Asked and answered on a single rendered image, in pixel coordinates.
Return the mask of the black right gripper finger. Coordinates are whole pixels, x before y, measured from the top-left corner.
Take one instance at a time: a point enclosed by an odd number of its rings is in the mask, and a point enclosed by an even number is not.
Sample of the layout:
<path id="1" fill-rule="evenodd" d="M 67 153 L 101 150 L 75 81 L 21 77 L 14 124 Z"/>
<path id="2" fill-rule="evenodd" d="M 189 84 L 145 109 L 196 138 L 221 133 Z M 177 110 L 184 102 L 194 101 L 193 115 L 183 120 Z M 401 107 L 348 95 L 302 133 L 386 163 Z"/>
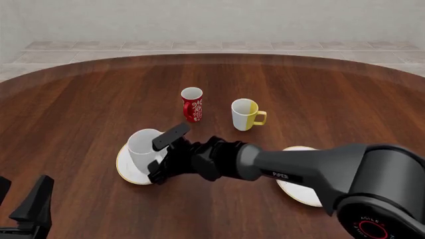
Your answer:
<path id="1" fill-rule="evenodd" d="M 157 160 L 152 161 L 147 168 L 149 171 L 148 178 L 155 185 L 162 185 L 169 178 L 167 167 Z"/>

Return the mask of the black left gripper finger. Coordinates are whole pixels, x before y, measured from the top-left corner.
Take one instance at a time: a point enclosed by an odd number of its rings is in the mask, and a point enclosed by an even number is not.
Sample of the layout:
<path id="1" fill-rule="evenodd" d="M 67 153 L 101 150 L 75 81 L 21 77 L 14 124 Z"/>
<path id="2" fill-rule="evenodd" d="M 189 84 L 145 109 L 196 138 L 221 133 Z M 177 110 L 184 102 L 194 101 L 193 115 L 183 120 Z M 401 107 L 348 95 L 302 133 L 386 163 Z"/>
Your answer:
<path id="1" fill-rule="evenodd" d="M 51 227 L 50 202 L 53 186 L 54 179 L 51 177 L 39 177 L 24 201 L 9 215 L 10 219 L 17 222 L 18 228 Z"/>
<path id="2" fill-rule="evenodd" d="M 11 187 L 11 181 L 5 177 L 0 176 L 0 206 L 4 201 L 9 189 Z"/>

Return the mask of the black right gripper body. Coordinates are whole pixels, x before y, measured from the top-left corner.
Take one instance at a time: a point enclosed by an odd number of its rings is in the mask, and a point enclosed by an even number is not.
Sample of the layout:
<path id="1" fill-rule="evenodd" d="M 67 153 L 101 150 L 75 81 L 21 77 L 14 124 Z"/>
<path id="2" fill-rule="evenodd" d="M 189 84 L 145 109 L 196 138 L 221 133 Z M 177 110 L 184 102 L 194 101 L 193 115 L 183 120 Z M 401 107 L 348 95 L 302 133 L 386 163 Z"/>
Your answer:
<path id="1" fill-rule="evenodd" d="M 165 183 L 171 177 L 185 174 L 197 174 L 192 166 L 192 156 L 200 147 L 199 142 L 191 143 L 184 137 L 166 139 L 168 144 L 167 155 L 162 162 L 164 166 L 161 183 Z"/>

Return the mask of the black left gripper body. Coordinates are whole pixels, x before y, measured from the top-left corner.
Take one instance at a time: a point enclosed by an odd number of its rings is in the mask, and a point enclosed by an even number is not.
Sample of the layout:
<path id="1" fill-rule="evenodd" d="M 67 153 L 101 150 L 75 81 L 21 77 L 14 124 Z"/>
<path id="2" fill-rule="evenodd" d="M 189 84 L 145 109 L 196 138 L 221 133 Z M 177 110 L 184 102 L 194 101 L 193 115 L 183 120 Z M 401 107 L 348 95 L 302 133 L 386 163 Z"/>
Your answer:
<path id="1" fill-rule="evenodd" d="M 46 239 L 49 232 L 49 226 L 25 222 L 16 228 L 0 227 L 0 239 Z"/>

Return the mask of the plain white mug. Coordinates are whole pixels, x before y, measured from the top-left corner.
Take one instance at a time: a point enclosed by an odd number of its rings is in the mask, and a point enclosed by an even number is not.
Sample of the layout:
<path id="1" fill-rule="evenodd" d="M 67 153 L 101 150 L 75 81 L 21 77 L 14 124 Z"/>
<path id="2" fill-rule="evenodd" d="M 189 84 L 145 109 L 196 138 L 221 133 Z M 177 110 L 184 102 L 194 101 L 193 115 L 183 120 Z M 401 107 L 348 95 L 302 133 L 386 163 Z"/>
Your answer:
<path id="1" fill-rule="evenodd" d="M 167 154 L 166 149 L 154 151 L 152 141 L 163 132 L 156 129 L 143 129 L 135 132 L 127 141 L 128 151 L 134 165 L 144 175 L 149 174 L 148 165 L 153 161 L 161 163 Z"/>

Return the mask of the white plate with yellow rim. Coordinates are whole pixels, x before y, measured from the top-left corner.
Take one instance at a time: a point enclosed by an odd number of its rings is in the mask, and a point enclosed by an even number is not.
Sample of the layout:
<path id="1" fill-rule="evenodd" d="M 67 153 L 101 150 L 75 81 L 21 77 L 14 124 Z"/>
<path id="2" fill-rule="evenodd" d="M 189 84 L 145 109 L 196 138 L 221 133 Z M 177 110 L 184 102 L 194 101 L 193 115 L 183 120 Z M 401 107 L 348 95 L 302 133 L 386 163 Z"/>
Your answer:
<path id="1" fill-rule="evenodd" d="M 316 192 L 308 187 L 276 180 L 278 186 L 292 199 L 308 206 L 322 207 Z"/>
<path id="2" fill-rule="evenodd" d="M 162 162 L 167 154 L 167 148 L 149 153 L 134 153 L 126 143 L 118 153 L 116 169 L 119 175 L 127 182 L 135 185 L 151 185 L 147 176 L 147 166 L 153 161 Z"/>

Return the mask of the red mug with white pattern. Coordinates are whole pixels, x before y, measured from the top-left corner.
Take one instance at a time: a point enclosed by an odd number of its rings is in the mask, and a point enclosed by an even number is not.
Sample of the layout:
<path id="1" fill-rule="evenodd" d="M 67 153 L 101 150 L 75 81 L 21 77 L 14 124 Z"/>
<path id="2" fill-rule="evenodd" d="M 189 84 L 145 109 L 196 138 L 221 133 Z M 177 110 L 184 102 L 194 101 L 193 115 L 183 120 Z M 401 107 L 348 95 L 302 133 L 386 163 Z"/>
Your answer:
<path id="1" fill-rule="evenodd" d="M 197 123 L 203 116 L 203 91 L 197 87 L 188 87 L 181 91 L 183 115 L 188 122 Z"/>

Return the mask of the white and yellow mug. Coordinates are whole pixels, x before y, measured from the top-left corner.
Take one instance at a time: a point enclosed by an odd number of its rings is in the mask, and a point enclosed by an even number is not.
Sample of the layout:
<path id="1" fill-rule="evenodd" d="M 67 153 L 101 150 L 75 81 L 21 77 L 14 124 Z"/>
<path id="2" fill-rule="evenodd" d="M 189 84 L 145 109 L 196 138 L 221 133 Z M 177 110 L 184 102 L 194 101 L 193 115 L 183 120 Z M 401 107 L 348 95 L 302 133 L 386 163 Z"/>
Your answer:
<path id="1" fill-rule="evenodd" d="M 264 125 L 267 113 L 260 111 L 258 104 L 251 99 L 237 99 L 231 105 L 233 126 L 239 131 L 248 131 L 254 125 Z M 263 116 L 262 121 L 256 121 L 258 115 Z"/>

